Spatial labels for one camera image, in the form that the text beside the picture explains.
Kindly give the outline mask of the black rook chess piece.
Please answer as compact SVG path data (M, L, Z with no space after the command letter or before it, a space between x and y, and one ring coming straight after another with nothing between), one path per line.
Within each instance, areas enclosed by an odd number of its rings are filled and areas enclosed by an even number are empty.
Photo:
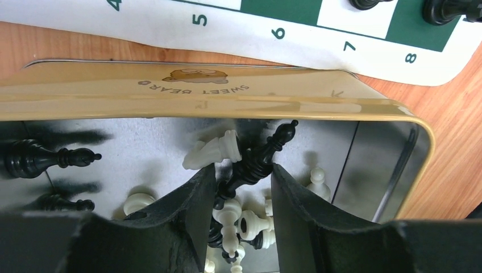
M470 23L481 23L480 0L428 0L422 9L425 22L441 26L464 15Z

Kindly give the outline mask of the gold tin box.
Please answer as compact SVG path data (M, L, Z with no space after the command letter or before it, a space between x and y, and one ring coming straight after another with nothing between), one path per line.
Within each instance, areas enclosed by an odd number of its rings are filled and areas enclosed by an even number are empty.
M434 134L404 105L337 70L109 61L43 61L1 81L1 155L15 141L45 148L88 148L102 159L87 167L49 167L33 179L12 178L1 159L1 213L92 212L123 220L185 184L197 141L236 130L240 152L266 144L297 120L294 138L273 156L303 187L325 171L331 203L383 224L395 185L416 185L434 151ZM234 163L211 163L217 186ZM261 227L241 211L255 191L261 204L271 174L236 189L211 214L208 239L236 256L237 233Z

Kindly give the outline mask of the black bishop chess piece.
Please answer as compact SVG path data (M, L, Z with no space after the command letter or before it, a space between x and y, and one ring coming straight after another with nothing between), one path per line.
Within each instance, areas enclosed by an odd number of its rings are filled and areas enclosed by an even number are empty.
M242 185L255 185L273 171L273 156L290 142L296 134L297 120L279 125L266 144L248 148L242 152L242 160L232 165L232 174L228 180L218 184L214 209L221 210L225 202L234 199L236 189Z

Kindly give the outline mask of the green white chess board mat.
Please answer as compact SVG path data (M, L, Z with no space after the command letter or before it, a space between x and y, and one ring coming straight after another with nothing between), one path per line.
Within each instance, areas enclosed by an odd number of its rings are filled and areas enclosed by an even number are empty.
M459 15L435 26L423 19L423 6L389 1L361 11L349 1L2 1L1 21L443 85L479 47L481 24Z

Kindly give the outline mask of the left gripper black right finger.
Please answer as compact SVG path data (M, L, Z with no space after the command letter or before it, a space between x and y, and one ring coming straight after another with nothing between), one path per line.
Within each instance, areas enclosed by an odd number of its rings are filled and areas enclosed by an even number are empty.
M481 221L373 223L325 201L275 164L272 204L281 272L480 272Z

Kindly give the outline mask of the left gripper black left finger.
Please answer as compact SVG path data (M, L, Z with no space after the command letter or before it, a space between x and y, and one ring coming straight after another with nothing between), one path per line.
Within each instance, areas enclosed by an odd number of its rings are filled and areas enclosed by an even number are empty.
M203 272L214 165L123 220L92 212L1 213L2 272Z

